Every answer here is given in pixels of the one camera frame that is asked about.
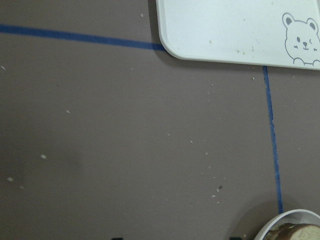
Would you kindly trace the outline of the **white round plate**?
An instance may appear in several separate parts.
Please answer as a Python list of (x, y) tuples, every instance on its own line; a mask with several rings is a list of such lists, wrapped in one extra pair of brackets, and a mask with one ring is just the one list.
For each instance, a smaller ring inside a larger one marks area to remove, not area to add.
[(286, 211), (272, 218), (267, 222), (263, 228), (257, 233), (254, 240), (263, 240), (267, 235), (267, 232), (272, 227), (278, 227), (280, 225), (292, 223), (292, 224), (313, 224), (320, 225), (320, 216), (310, 210), (306, 209), (293, 209)]

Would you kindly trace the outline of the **bread slice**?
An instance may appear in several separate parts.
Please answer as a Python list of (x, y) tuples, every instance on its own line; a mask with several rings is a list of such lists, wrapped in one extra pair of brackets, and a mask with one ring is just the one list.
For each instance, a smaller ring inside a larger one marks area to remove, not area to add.
[(319, 240), (320, 226), (308, 223), (284, 223), (272, 227), (264, 240)]

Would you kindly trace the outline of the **white bear tray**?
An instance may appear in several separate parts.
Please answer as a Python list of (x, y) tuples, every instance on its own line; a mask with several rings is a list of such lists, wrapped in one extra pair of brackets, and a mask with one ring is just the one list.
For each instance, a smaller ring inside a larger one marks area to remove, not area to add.
[(320, 68), (317, 0), (158, 0), (159, 37), (181, 60)]

